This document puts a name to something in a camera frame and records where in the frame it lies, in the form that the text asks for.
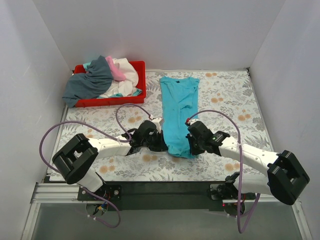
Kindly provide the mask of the turquoise t shirt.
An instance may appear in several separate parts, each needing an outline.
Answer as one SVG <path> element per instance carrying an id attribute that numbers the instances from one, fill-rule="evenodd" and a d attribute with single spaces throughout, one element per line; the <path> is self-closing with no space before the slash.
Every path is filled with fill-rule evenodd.
<path id="1" fill-rule="evenodd" d="M 200 80 L 193 77 L 175 79 L 164 76 L 160 80 L 162 125 L 164 142 L 168 153 L 178 158 L 192 159 L 187 139 L 186 120 L 198 112 L 198 89 Z"/>

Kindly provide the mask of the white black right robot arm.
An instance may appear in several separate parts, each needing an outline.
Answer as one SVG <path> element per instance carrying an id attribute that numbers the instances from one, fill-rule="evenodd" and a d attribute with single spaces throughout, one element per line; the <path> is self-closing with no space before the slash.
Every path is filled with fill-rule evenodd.
<path id="1" fill-rule="evenodd" d="M 256 177 L 238 173 L 228 176 L 225 184 L 234 194 L 266 194 L 286 205 L 293 205 L 310 182 L 310 177 L 291 151 L 277 153 L 239 144 L 225 132 L 213 133 L 197 119 L 187 120 L 186 125 L 192 155 L 205 152 L 216 154 L 242 162 L 260 172 Z"/>

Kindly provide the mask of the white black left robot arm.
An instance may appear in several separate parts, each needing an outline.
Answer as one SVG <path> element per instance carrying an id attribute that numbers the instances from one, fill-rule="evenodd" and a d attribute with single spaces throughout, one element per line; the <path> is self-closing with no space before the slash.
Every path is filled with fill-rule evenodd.
<path id="1" fill-rule="evenodd" d="M 130 156 L 141 148 L 153 152 L 168 150 L 161 130 L 161 117 L 145 120 L 129 134 L 122 134 L 117 140 L 110 138 L 87 138 L 82 133 L 75 135 L 52 158 L 53 164 L 69 185 L 79 184 L 92 193 L 99 191 L 104 181 L 91 166 L 96 159 L 112 156 Z"/>

